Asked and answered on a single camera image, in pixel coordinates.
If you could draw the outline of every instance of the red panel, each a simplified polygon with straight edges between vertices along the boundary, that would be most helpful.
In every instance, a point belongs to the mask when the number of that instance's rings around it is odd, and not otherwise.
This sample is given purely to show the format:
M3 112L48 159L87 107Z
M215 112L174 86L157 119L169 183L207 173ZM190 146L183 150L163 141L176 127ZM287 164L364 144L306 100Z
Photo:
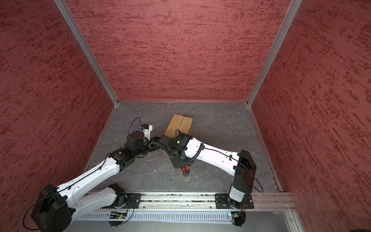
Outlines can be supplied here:
M371 229L370 12L303 1L253 103L306 232Z
M52 0L0 15L0 228L26 231L40 188L83 172L113 104Z
M246 101L290 4L66 2L122 101Z

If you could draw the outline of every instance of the black mounting plate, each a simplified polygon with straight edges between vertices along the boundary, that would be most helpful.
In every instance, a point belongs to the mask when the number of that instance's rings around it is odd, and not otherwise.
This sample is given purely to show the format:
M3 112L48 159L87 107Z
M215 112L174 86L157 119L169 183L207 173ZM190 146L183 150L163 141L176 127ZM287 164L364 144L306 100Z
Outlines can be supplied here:
M217 193L215 194L215 205L217 209L232 209L231 205L227 201L228 193ZM243 198L246 209L253 209L254 203L250 194L245 194Z
M139 207L140 197L142 195L140 193L127 193L126 196L129 199L130 204L134 207L134 209L137 209ZM115 210L119 210L119 209L113 207L112 205L109 205L109 206L106 206L106 207L102 207L102 208L103 209L115 209ZM122 207L122 209L126 209L126 208L127 208L127 205L125 204Z

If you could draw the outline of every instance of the cardboard box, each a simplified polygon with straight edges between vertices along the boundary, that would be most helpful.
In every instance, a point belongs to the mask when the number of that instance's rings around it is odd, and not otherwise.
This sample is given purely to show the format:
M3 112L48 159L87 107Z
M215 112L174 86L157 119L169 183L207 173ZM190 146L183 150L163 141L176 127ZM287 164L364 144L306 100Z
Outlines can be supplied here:
M175 137L176 129L180 130L182 133L192 135L192 118L174 114L164 135L173 138Z

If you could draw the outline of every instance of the dark gray surface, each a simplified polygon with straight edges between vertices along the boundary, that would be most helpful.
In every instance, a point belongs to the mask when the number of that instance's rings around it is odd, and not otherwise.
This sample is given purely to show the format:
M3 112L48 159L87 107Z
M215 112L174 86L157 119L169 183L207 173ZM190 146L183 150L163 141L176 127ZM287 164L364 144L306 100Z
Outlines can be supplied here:
M213 223L168 223L168 222L127 222L118 227L110 227L108 222L94 221L74 221L64 232L101 232L101 231L140 231L140 232L163 232L163 231L181 231L181 232L289 232L287 219L284 212L246 212L246 221L242 228L230 224Z
M265 157L244 103L121 102L93 166L107 153L124 146L128 128L136 117L140 116L142 124L153 125L153 137L165 133L174 114L193 118L192 136L203 143L227 151L249 151L257 166L256 178L265 192L274 192ZM131 131L138 128L136 121ZM180 169L174 169L170 159L157 150L145 158L136 158L132 165L95 189L117 183L127 191L227 192L232 184L231 175L203 161L196 160L190 169L190 174L184 177Z

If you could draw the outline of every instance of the robotic arm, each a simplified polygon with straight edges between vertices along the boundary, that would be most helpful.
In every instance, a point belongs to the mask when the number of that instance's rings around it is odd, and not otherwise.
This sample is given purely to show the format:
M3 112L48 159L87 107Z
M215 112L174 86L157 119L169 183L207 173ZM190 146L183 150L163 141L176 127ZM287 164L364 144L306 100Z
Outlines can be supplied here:
M40 191L31 217L42 232L61 232L75 219L105 206L122 208L128 205L125 190L117 184L94 194L85 194L102 181L124 170L134 162L135 157L157 149L164 150L174 168L180 168L184 176L189 174L189 166L196 159L234 176L226 203L228 207L242 209L245 194L252 192L256 170L255 163L247 151L224 151L203 144L181 132L175 138L163 136L150 139L152 126L144 124L141 129L142 131L129 134L124 147L107 154L104 161L89 171L56 188L48 185Z

